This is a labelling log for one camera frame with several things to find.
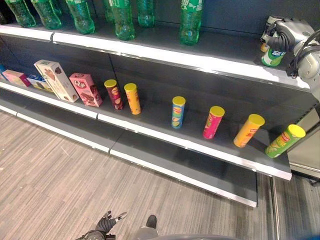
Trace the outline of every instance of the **red pringles can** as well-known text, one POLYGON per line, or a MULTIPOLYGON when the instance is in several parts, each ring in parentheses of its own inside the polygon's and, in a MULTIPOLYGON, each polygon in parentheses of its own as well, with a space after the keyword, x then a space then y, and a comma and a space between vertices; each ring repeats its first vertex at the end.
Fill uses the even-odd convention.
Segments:
POLYGON ((117 81, 114 79, 109 79, 104 82, 104 86, 108 90, 108 94, 114 108, 116 110, 121 110, 124 105, 121 100, 121 94, 117 85, 117 81))
POLYGON ((203 137, 205 139, 213 139, 222 117, 225 115, 225 110, 220 106, 212 106, 209 111, 209 116, 206 120, 203 137))

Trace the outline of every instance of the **small pink box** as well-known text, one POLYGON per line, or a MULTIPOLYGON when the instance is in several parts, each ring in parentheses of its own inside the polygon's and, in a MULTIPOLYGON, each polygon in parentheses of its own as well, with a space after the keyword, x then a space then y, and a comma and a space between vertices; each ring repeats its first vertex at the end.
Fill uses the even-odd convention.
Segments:
POLYGON ((31 85, 31 83, 27 80, 27 76, 22 72, 5 70, 2 74, 6 77, 6 79, 8 79, 10 83, 24 87, 28 87, 31 85))
POLYGON ((90 74, 74 73, 69 77, 84 105, 99 107, 102 99, 90 74))

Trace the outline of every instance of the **snack box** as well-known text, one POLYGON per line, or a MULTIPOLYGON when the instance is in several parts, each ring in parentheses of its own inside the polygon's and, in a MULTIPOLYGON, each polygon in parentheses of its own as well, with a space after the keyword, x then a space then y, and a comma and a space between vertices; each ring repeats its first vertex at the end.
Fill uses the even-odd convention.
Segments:
POLYGON ((54 92, 54 91, 52 91, 51 87, 43 79, 42 76, 37 76, 37 75, 30 74, 30 75, 28 75, 26 77, 26 79, 28 79, 28 81, 37 89, 46 90, 46 91, 51 92, 51 93, 54 92))
POLYGON ((10 83, 17 84, 20 86, 28 87, 31 83, 27 80, 27 76, 18 71, 5 70, 3 75, 10 83))
POLYGON ((3 75, 3 72, 6 70, 5 66, 3 66, 2 64, 0 64, 0 80, 6 81, 8 79, 6 79, 6 77, 3 75))
POLYGON ((72 103, 79 99, 76 90, 58 62, 39 60, 34 64, 34 66, 48 83, 58 99, 72 103))
POLYGON ((90 74, 74 73, 70 81, 82 99, 84 105, 99 107, 102 99, 90 74))

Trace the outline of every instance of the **black shoe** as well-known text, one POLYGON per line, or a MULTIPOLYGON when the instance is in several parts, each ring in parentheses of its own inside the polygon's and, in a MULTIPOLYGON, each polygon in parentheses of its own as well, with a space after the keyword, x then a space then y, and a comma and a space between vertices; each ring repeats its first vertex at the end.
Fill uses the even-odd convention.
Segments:
POLYGON ((146 221, 146 227, 156 229, 157 227, 157 217, 155 215, 150 215, 146 221))

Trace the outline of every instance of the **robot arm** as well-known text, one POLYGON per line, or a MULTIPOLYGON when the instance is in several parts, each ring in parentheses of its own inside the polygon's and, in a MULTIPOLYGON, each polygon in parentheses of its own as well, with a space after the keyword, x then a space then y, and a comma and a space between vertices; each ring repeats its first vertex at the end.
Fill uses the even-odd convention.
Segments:
POLYGON ((311 93, 320 101, 320 44, 315 37, 320 30, 313 28, 304 20, 283 19, 272 24, 262 37, 273 50, 293 52, 294 59, 287 68, 288 76, 299 76, 310 86, 311 93), (268 35, 275 29, 278 37, 268 35))

